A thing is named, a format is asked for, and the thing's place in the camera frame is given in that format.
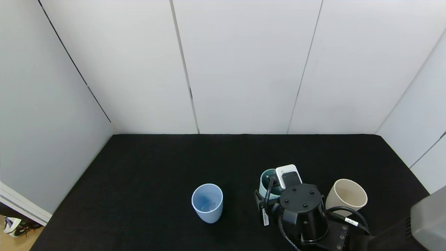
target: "white wall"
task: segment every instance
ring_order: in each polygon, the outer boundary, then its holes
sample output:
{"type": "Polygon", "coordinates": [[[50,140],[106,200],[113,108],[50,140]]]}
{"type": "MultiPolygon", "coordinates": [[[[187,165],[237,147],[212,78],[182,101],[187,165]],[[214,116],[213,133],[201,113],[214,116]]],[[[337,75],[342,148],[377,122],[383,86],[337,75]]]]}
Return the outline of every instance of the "white wall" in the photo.
{"type": "Polygon", "coordinates": [[[410,170],[429,193],[446,186],[446,137],[441,138],[410,170]]]}
{"type": "Polygon", "coordinates": [[[445,131],[446,32],[377,134],[410,167],[445,131]]]}
{"type": "Polygon", "coordinates": [[[1,182],[53,213],[113,133],[38,1],[0,2],[1,182]]]}
{"type": "Polygon", "coordinates": [[[120,133],[197,133],[169,0],[41,0],[120,133]]]}
{"type": "Polygon", "coordinates": [[[324,0],[289,129],[373,134],[446,28],[446,1],[324,0]]]}
{"type": "Polygon", "coordinates": [[[201,133],[286,134],[321,0],[174,0],[201,133]]]}

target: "wall seam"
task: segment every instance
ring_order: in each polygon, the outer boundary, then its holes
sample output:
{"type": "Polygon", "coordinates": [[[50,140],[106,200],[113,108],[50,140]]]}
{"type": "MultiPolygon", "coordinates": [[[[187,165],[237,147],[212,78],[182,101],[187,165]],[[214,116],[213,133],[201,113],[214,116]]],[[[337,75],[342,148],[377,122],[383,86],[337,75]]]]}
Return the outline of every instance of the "wall seam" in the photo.
{"type": "Polygon", "coordinates": [[[187,73],[186,60],[184,58],[183,45],[181,43],[181,38],[180,38],[180,30],[178,28],[177,15],[175,14],[175,7],[173,5],[173,0],[169,0],[169,2],[170,2],[170,9],[172,10],[173,25],[175,26],[175,32],[177,33],[178,46],[180,48],[181,61],[183,63],[184,74],[186,76],[187,88],[189,89],[190,104],[192,105],[192,113],[194,114],[195,126],[197,127],[197,133],[200,134],[197,114],[195,112],[194,98],[192,96],[192,89],[190,88],[189,74],[187,73]]]}
{"type": "Polygon", "coordinates": [[[316,19],[316,25],[314,26],[313,36],[311,38],[310,47],[308,49],[308,54],[307,54],[307,58],[306,58],[306,61],[305,61],[304,70],[302,71],[301,81],[299,83],[299,88],[297,89],[296,99],[294,100],[293,111],[291,113],[291,118],[289,119],[289,124],[288,124],[288,129],[286,131],[286,134],[288,134],[289,128],[291,127],[291,121],[293,120],[294,110],[296,109],[296,104],[297,104],[297,97],[299,97],[299,92],[301,90],[302,80],[304,79],[305,69],[306,69],[306,65],[308,63],[308,58],[310,57],[311,46],[313,45],[314,35],[316,34],[316,28],[318,27],[319,17],[321,15],[321,10],[322,10],[323,3],[324,3],[324,0],[321,1],[321,7],[319,7],[318,18],[316,19]]]}

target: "light blue cup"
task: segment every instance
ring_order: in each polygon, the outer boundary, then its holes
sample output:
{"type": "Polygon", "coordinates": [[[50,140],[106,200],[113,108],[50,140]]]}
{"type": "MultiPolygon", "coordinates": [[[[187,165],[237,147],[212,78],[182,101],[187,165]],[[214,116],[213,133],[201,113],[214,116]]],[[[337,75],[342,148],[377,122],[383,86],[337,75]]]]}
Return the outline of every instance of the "light blue cup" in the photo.
{"type": "Polygon", "coordinates": [[[192,194],[192,206],[207,223],[219,220],[223,210],[223,192],[215,184],[203,184],[192,194]]]}

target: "gray object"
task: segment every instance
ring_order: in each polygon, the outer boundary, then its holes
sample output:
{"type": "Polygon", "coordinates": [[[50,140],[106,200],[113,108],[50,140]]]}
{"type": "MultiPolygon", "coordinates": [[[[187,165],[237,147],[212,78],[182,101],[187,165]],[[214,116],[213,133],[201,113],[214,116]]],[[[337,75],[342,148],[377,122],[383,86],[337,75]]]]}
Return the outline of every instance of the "gray object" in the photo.
{"type": "Polygon", "coordinates": [[[446,186],[415,204],[410,211],[412,235],[430,251],[446,247],[446,186]]]}

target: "sneaker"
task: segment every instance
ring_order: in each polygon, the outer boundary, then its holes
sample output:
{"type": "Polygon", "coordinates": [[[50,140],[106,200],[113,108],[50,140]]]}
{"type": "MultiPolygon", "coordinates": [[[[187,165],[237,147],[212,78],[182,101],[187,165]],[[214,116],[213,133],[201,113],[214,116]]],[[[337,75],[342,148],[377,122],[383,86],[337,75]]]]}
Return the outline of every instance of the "sneaker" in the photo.
{"type": "Polygon", "coordinates": [[[14,230],[20,225],[21,219],[4,216],[4,229],[5,234],[14,232],[14,230]]]}
{"type": "Polygon", "coordinates": [[[22,222],[20,225],[17,226],[17,228],[12,233],[9,234],[9,236],[17,238],[19,236],[26,234],[26,232],[28,231],[29,231],[28,224],[22,222]]]}
{"type": "Polygon", "coordinates": [[[43,227],[39,223],[27,223],[27,225],[28,225],[29,229],[37,229],[37,228],[43,227]]]}

